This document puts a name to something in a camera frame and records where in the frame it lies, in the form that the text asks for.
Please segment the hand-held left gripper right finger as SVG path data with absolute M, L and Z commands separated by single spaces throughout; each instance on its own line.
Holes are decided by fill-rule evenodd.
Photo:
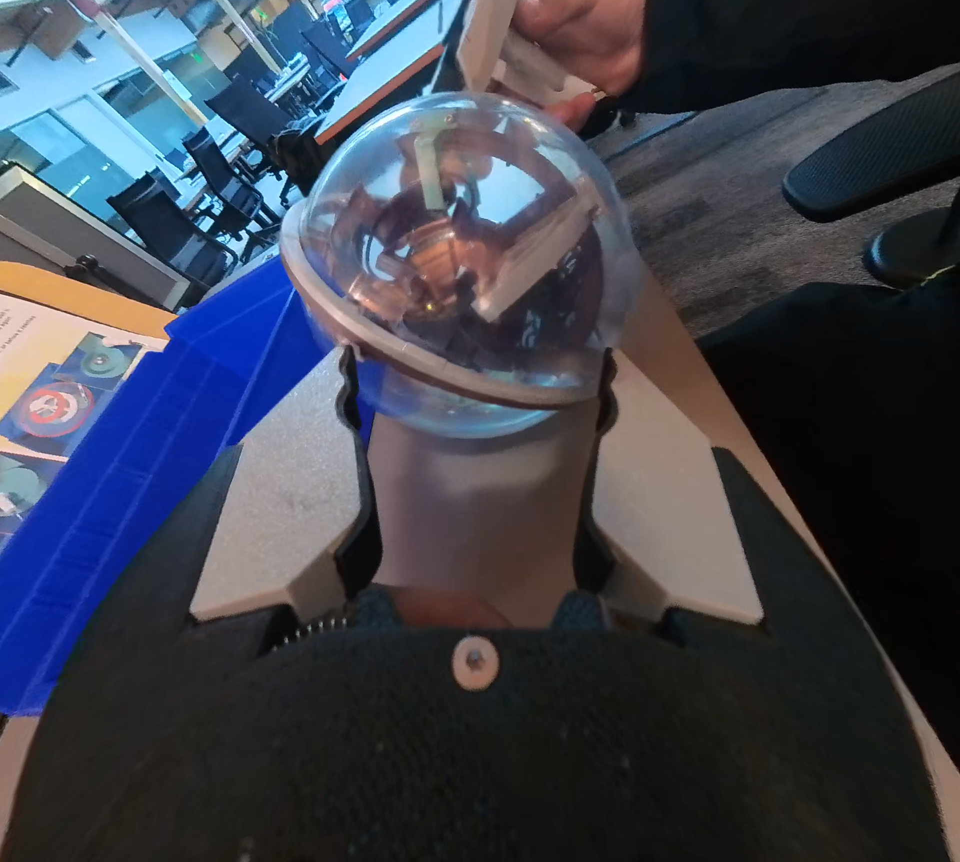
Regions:
M 756 626 L 762 603 L 707 436 L 608 351 L 573 548 L 579 589 L 655 625 L 674 610 Z

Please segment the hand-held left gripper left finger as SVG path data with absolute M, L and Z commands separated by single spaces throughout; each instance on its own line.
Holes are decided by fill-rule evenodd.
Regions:
M 374 580 L 383 543 L 357 393 L 354 350 L 335 348 L 238 445 L 198 621 L 279 606 L 311 623 Z

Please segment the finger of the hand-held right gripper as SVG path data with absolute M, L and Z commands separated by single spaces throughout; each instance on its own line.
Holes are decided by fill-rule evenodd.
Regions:
M 517 0 L 463 0 L 443 40 L 435 92 L 484 92 L 493 82 Z

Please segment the blue plastic bin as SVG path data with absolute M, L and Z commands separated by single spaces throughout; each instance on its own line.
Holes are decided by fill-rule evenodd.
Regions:
M 330 351 L 278 259 L 177 317 L 2 549 L 1 712 L 38 715 L 118 574 Z

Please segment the clear plastic maze ball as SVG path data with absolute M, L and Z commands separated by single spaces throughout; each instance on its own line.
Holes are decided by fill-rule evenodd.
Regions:
M 641 289 L 601 160 L 494 94 L 381 113 L 279 239 L 319 342 L 353 351 L 361 399 L 448 438 L 511 435 L 597 398 Z

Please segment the person's right forearm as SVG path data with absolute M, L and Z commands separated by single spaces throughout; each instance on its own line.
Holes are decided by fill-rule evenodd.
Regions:
M 646 0 L 640 112 L 904 81 L 959 61 L 959 0 Z

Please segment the person's right hand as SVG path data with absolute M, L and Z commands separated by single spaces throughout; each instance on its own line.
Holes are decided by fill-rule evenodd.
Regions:
M 517 0 L 512 28 L 607 99 L 642 85 L 647 0 Z

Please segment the white desk with orange edge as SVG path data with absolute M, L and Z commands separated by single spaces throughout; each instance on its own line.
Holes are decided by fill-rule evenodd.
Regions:
M 436 0 L 361 62 L 318 125 L 319 145 L 338 145 L 379 112 L 418 95 L 431 81 L 463 0 Z

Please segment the black mesh chair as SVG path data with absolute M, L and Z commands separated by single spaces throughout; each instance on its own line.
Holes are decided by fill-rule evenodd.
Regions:
M 211 95 L 206 105 L 236 131 L 246 136 L 265 160 L 272 160 L 270 140 L 285 130 L 295 116 L 262 94 L 243 74 Z
M 154 175 L 142 176 L 105 202 L 152 256 L 190 283 L 209 289 L 241 264 L 234 250 L 191 220 Z
M 227 157 L 206 128 L 185 136 L 183 146 L 205 179 L 222 210 L 222 228 L 239 231 L 260 216 L 263 205 L 260 192 L 234 172 Z

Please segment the printed instruction sheet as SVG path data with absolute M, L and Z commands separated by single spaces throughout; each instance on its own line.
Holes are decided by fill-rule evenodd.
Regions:
M 166 335 L 151 337 L 3 294 L 1 547 L 36 508 L 123 382 Z

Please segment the grey partition panel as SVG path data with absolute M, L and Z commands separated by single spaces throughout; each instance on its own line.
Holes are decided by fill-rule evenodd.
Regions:
M 188 280 L 170 266 L 11 162 L 2 163 L 1 234 L 3 261 L 62 273 L 91 256 L 140 299 L 170 311 L 189 292 Z

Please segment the black office chair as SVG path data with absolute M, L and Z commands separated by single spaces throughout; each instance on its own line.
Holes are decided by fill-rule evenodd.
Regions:
M 805 219 L 833 223 L 959 176 L 959 74 L 862 119 L 783 177 L 786 202 Z M 945 208 L 903 218 L 865 245 L 876 281 L 905 291 L 958 265 L 959 195 Z

